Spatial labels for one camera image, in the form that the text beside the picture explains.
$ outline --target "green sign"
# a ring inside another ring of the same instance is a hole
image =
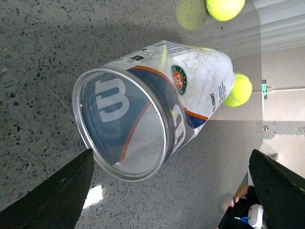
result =
[[[262,91],[263,91],[264,99],[267,99],[267,80],[262,81]]]

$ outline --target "granite countertop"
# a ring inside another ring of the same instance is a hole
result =
[[[252,2],[228,22],[196,7],[199,0],[188,2],[0,1],[0,210],[85,150],[71,97],[87,70],[169,40],[225,52],[254,89],[261,87],[260,37],[247,36],[260,30]],[[176,13],[178,4],[185,10]],[[200,20],[184,24],[183,14],[195,9]],[[76,228],[216,228],[225,197],[237,190],[252,149],[262,143],[259,95],[238,110],[221,107],[144,182],[119,181],[95,164],[91,187],[101,185],[103,199],[83,211]]]

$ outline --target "wall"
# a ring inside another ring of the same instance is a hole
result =
[[[262,53],[262,77],[273,88],[305,86],[305,46]]]
[[[305,87],[305,46],[262,53],[262,78],[273,89]],[[304,121],[305,90],[278,90],[268,93],[263,119],[269,121]],[[264,139],[261,151],[278,153],[279,163],[305,177],[305,138],[276,135]]]

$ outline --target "metal rim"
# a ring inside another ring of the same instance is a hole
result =
[[[159,121],[161,124],[161,129],[163,133],[163,152],[160,154],[160,157],[158,159],[158,162],[149,169],[145,173],[141,173],[138,175],[133,175],[133,174],[126,174],[123,173],[111,165],[109,165],[101,156],[101,154],[98,152],[97,148],[94,145],[94,142],[92,141],[89,132],[87,130],[87,127],[83,121],[82,113],[81,113],[81,92],[82,92],[82,87],[84,82],[87,80],[88,76],[91,76],[92,78],[94,77],[94,73],[100,74],[101,72],[103,73],[113,73],[116,75],[119,75],[133,84],[135,84],[150,100],[152,105],[154,106],[157,115],[159,117]],[[166,116],[164,113],[164,110],[161,107],[161,104],[159,103],[158,99],[154,95],[154,93],[151,91],[151,89],[143,83],[141,80],[139,80],[136,76],[131,74],[130,72],[124,71],[124,70],[117,70],[114,68],[110,67],[103,67],[103,68],[98,68],[98,69],[93,69],[90,71],[85,72],[82,74],[78,80],[76,81],[73,89],[73,95],[72,95],[72,106],[73,106],[73,112],[74,112],[74,117],[76,120],[77,127],[80,131],[81,137],[86,145],[87,148],[92,148],[93,149],[93,156],[95,161],[110,175],[117,177],[120,180],[124,181],[132,181],[132,182],[137,182],[137,181],[142,181],[145,179],[148,179],[149,177],[153,176],[162,166],[163,162],[165,161],[165,156],[167,153],[168,149],[168,136],[169,136],[169,131],[168,131],[168,124],[166,120]]]

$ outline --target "tennis ball can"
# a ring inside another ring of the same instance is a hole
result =
[[[198,135],[234,82],[226,54],[160,41],[82,74],[73,111],[96,162],[141,181]]]

